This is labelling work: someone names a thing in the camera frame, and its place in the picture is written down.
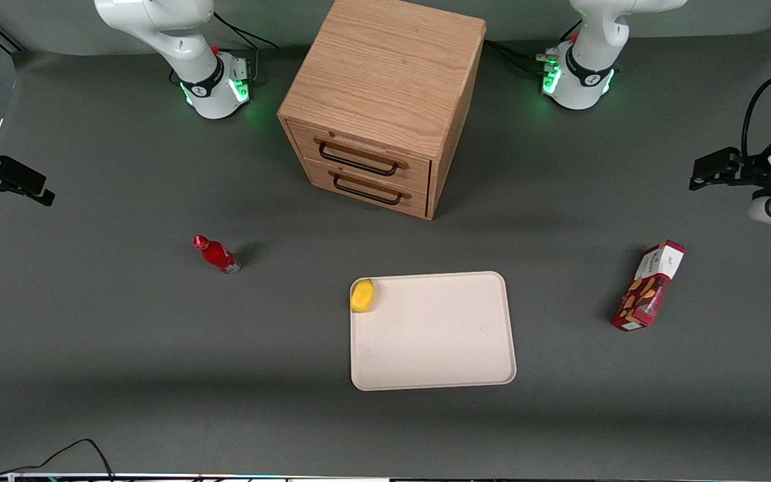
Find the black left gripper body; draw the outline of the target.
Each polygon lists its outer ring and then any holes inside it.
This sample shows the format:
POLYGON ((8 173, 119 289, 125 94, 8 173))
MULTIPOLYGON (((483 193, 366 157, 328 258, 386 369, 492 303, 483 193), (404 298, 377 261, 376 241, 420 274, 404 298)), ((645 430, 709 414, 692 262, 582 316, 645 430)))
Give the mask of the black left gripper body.
POLYGON ((743 155, 739 149, 732 149, 731 152, 730 159, 736 162, 737 169, 727 184, 734 187, 756 186, 760 188, 758 193, 771 193, 771 164, 767 152, 758 155, 743 155))

